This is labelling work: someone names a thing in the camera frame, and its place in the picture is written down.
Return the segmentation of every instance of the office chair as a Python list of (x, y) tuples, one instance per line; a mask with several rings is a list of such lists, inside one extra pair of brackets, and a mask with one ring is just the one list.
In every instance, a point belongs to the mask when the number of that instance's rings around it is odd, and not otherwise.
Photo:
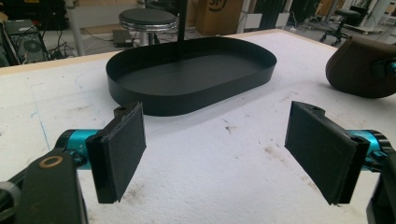
[(341, 43), (341, 38), (348, 38), (348, 35), (342, 33), (342, 29), (344, 27), (344, 24), (347, 20), (347, 18), (359, 18), (361, 14), (357, 11), (354, 10), (349, 10), (349, 9), (337, 9), (334, 12), (335, 15), (342, 16), (341, 22), (337, 27), (337, 30), (333, 31), (326, 31), (324, 36), (319, 40), (320, 42), (324, 42), (326, 40), (327, 35), (332, 35), (335, 36), (336, 40), (334, 43), (332, 43), (332, 46), (337, 46)]

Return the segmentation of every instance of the stool seat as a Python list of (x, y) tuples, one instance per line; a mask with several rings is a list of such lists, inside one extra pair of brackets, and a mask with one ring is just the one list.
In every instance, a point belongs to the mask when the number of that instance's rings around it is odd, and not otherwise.
[(337, 9), (334, 11), (334, 14), (343, 17), (355, 18), (355, 19), (361, 16), (359, 12), (349, 9)]
[(121, 12), (120, 25), (128, 30), (160, 32), (176, 28), (177, 17), (153, 8), (132, 8)]

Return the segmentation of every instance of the white table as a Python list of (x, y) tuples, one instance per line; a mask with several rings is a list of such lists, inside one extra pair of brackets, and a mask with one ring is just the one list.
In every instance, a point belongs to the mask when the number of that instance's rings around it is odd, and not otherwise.
[[(78, 172), (91, 223), (367, 222), (378, 174), (361, 173), (351, 204), (327, 205), (284, 148), (290, 103), (317, 105), (345, 129), (374, 129), (395, 143), (396, 96), (332, 88), (324, 72), (332, 47), (277, 30), (234, 37), (275, 54), (270, 82), (187, 115), (145, 116), (148, 147), (120, 203), (98, 204), (91, 172)], [(47, 153), (63, 131), (112, 120), (112, 55), (0, 69), (0, 180)]]

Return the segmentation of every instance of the cardboard box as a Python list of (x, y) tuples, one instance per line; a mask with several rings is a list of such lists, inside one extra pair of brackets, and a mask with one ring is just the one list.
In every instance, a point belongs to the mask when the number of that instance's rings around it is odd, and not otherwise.
[(236, 34), (243, 3), (243, 0), (200, 0), (196, 30), (202, 35)]

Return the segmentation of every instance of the black oval tray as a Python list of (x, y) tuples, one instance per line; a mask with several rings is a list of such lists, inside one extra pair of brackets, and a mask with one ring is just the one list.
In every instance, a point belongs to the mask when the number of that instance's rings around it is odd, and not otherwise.
[(111, 96), (143, 104), (152, 116), (212, 105), (271, 79), (276, 57), (247, 41), (207, 37), (127, 49), (106, 65)]

